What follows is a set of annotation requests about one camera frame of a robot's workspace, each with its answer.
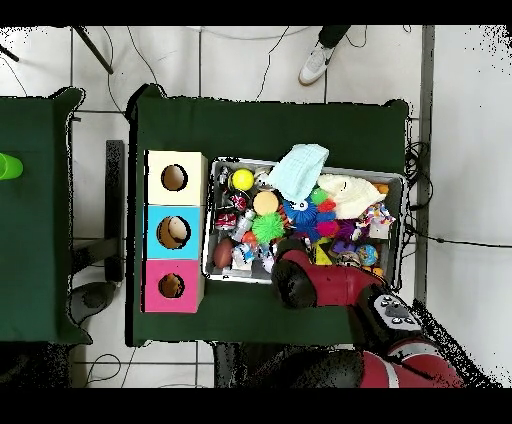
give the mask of green spiky ball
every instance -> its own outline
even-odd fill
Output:
[[[254,219],[252,232],[259,243],[269,243],[284,235],[283,221],[277,212],[259,216]]]

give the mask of white sneaker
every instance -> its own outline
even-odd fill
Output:
[[[299,82],[302,85],[311,85],[320,78],[331,60],[334,49],[328,49],[318,43],[306,60],[299,73]]]

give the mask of wooden block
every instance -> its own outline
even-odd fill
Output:
[[[204,207],[148,206],[147,259],[201,258]]]
[[[195,313],[204,296],[199,260],[148,260],[142,286],[142,312]]]
[[[150,205],[203,206],[208,191],[208,161],[201,152],[149,150]]]

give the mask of yellow tennis ball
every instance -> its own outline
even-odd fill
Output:
[[[239,169],[233,174],[232,181],[234,188],[247,191],[254,184],[254,175],[248,169]]]

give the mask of red robot arm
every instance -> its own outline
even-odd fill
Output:
[[[363,372],[356,386],[463,386],[455,369],[424,335],[409,307],[374,274],[351,266],[312,264],[305,245],[284,240],[278,246],[272,282],[287,307],[335,305],[351,309],[366,339],[358,353]]]

